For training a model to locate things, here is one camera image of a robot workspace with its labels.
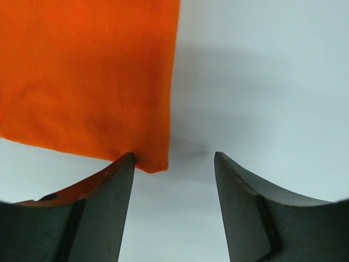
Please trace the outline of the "orange t shirt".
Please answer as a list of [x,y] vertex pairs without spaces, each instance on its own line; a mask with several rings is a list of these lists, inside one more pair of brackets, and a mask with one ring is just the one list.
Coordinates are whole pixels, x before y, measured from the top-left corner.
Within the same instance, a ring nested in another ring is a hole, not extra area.
[[179,1],[1,1],[1,139],[169,167]]

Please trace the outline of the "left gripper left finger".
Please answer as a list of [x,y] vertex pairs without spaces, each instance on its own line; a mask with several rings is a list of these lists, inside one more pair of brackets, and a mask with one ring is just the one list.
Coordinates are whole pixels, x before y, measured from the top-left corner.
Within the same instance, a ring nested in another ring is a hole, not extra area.
[[37,201],[1,203],[1,261],[117,261],[135,162],[126,153]]

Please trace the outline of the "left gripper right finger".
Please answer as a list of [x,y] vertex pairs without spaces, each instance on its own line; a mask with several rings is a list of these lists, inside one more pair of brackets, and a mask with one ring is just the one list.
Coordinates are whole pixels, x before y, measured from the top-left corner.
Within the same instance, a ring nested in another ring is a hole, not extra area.
[[231,261],[348,261],[348,200],[294,193],[214,156]]

